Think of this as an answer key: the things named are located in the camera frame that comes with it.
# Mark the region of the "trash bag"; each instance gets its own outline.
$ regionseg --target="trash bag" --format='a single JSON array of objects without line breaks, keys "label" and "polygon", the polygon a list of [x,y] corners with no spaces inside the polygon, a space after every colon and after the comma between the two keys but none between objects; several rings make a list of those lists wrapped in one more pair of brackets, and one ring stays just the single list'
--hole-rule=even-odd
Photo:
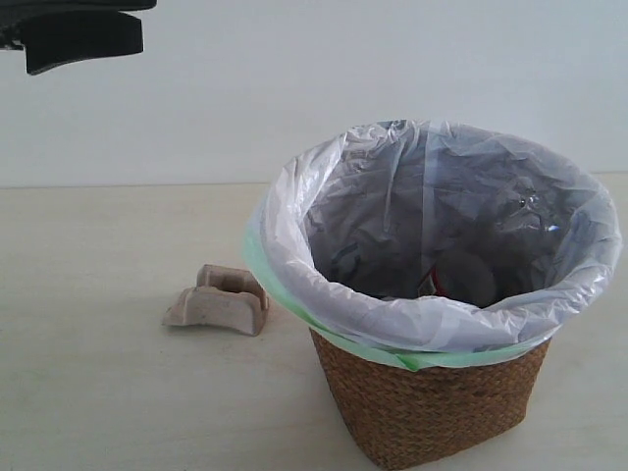
[{"label": "trash bag", "polygon": [[[416,298],[440,254],[464,246],[503,299]],[[394,121],[292,159],[248,223],[245,259],[329,341],[415,370],[505,361],[548,340],[604,291],[621,246],[608,192],[569,160],[497,132]]]}]

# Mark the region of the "table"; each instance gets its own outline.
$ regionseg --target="table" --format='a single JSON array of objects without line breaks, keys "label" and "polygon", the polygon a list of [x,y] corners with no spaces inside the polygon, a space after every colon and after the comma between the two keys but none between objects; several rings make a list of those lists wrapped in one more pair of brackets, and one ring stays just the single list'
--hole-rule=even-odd
[{"label": "table", "polygon": [[[600,178],[625,223],[628,175]],[[376,469],[294,316],[274,306],[254,339],[161,326],[203,263],[243,267],[263,190],[0,190],[0,470]],[[552,342],[523,424],[421,469],[622,469],[626,265]]]}]

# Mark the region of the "wastebasket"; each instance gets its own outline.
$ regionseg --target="wastebasket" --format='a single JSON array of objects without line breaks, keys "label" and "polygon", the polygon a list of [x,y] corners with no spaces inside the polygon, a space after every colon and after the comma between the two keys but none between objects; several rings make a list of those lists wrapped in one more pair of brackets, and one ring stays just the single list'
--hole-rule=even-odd
[{"label": "wastebasket", "polygon": [[[501,298],[417,298],[440,254],[469,244]],[[569,160],[497,132],[395,121],[292,159],[244,254],[309,325],[358,446],[394,470],[521,422],[551,337],[603,292],[621,244],[607,191]]]}]

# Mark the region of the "woven basket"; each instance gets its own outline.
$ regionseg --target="woven basket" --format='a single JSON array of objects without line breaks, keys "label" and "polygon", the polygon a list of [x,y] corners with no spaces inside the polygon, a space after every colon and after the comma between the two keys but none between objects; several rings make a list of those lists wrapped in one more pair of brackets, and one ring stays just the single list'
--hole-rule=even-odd
[{"label": "woven basket", "polygon": [[375,464],[391,471],[450,456],[520,423],[549,346],[498,365],[413,373],[311,334],[347,429]]}]

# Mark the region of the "wall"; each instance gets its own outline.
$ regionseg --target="wall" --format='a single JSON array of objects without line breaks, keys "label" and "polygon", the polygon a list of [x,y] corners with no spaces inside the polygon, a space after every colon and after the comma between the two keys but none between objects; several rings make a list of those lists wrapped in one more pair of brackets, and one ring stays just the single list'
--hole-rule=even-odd
[{"label": "wall", "polygon": [[625,171],[628,2],[159,0],[145,52],[0,52],[0,186],[264,182],[353,124],[447,118]]}]

